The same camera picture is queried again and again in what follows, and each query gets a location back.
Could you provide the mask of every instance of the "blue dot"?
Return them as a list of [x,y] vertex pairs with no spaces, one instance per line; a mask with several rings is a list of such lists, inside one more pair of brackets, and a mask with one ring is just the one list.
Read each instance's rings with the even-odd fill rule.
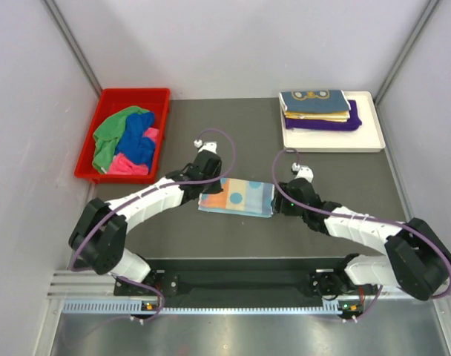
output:
[[257,189],[262,185],[262,183],[261,182],[248,182],[248,185],[250,185],[250,188]]
[[240,204],[240,202],[242,202],[242,194],[241,193],[232,193],[230,200],[234,204]]

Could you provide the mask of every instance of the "blue cloth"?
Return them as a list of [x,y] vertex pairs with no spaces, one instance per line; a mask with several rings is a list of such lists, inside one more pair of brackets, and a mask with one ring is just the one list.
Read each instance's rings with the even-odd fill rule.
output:
[[125,132],[115,147],[115,154],[123,153],[135,165],[145,163],[151,168],[155,143],[144,132],[153,124],[154,113],[132,113],[125,122]]

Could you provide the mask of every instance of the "purple towel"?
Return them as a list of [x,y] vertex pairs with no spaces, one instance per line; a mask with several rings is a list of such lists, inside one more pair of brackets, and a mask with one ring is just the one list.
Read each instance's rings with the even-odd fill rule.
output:
[[348,100],[351,105],[349,117],[346,122],[333,122],[324,120],[305,120],[285,118],[286,128],[307,128],[309,130],[324,131],[354,131],[362,125],[358,116],[358,105],[355,100]]

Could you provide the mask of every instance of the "pink cloth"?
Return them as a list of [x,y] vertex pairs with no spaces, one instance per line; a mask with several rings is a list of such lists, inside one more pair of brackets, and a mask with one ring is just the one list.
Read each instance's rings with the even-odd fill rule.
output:
[[147,165],[135,165],[124,154],[117,154],[107,174],[128,174],[131,176],[146,176],[150,173]]
[[[143,137],[149,137],[151,141],[157,143],[159,130],[149,128],[143,133]],[[150,173],[147,165],[135,165],[124,154],[117,154],[114,158],[107,174],[124,174],[130,176],[146,176]]]

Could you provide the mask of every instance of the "red tray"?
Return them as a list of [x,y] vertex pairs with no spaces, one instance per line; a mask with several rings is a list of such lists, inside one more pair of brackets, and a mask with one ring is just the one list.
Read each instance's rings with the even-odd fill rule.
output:
[[[170,90],[167,88],[138,88],[138,89],[104,89],[100,96],[99,104],[90,123],[89,131],[85,137],[84,146],[77,161],[74,175],[92,183],[137,183],[151,184],[156,180],[158,171],[159,154],[161,145],[165,139],[166,119],[169,113]],[[159,129],[157,147],[153,156],[153,164],[147,176],[127,176],[121,174],[101,174],[92,167],[95,141],[93,132],[113,113],[138,105],[141,108],[153,111],[155,115],[152,127]]]

